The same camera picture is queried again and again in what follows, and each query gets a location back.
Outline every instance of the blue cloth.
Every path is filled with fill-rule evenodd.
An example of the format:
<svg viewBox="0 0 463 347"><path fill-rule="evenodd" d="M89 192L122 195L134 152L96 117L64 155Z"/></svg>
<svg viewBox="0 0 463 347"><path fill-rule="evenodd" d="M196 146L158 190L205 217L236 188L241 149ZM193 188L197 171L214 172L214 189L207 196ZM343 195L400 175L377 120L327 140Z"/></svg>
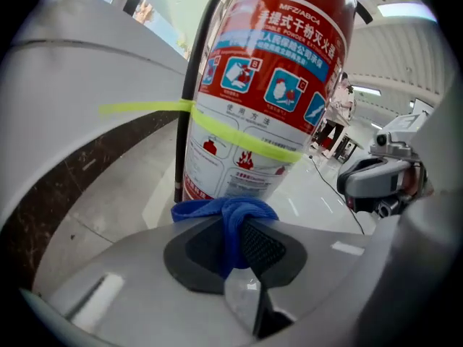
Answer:
<svg viewBox="0 0 463 347"><path fill-rule="evenodd" d="M216 200L188 200L171 209L174 222L186 218L222 215L224 219L225 258L224 275L233 267L246 268L247 263L239 250L239 226L246 216L278 220L275 211L261 200L249 197L218 198Z"/></svg>

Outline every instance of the floor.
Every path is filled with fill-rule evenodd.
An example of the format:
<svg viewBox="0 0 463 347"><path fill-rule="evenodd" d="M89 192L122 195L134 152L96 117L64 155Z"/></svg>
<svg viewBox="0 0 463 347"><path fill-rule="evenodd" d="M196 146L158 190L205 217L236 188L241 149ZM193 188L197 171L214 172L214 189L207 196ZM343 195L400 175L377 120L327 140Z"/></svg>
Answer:
<svg viewBox="0 0 463 347"><path fill-rule="evenodd" d="M33 291L51 294L68 276L125 236L169 225L174 204L177 122L142 140L106 169L82 194L56 230L39 265ZM324 182L315 169L318 167ZM280 220L329 231L359 233L335 187L340 163L307 150L268 199ZM365 233L375 219L356 214Z"/></svg>

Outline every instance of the yellow cable tie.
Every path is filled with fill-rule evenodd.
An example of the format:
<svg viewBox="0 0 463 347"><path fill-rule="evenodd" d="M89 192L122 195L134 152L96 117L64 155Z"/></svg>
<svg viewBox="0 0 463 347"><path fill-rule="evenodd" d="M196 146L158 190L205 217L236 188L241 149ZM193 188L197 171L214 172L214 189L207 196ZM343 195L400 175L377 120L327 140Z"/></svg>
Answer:
<svg viewBox="0 0 463 347"><path fill-rule="evenodd" d="M286 150L282 147L268 144L257 137L239 131L210 116L206 116L195 106L192 107L191 116L199 126L206 129L211 134L234 145L238 145L243 149L263 155L264 157L286 163L296 163L302 157L302 153L300 152L293 152L292 150Z"/></svg>
<svg viewBox="0 0 463 347"><path fill-rule="evenodd" d="M190 112L193 102L180 99L178 101L144 101L132 103L104 104L99 107L100 114L112 114L135 111L185 111Z"/></svg>

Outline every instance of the red fire extinguisher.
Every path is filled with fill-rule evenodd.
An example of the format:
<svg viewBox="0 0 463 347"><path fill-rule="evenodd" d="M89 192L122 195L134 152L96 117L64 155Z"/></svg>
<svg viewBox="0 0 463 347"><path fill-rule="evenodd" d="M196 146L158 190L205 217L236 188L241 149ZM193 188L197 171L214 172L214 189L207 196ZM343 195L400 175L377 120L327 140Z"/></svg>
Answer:
<svg viewBox="0 0 463 347"><path fill-rule="evenodd" d="M342 72L359 6L357 0L233 0L208 57L197 109L270 145L302 150ZM184 88L183 95L192 94ZM177 169L183 170L185 142L187 156L177 201L182 188L183 200L265 199L291 168L239 145L211 145L216 136L194 121L188 141L185 125L179 130Z"/></svg>

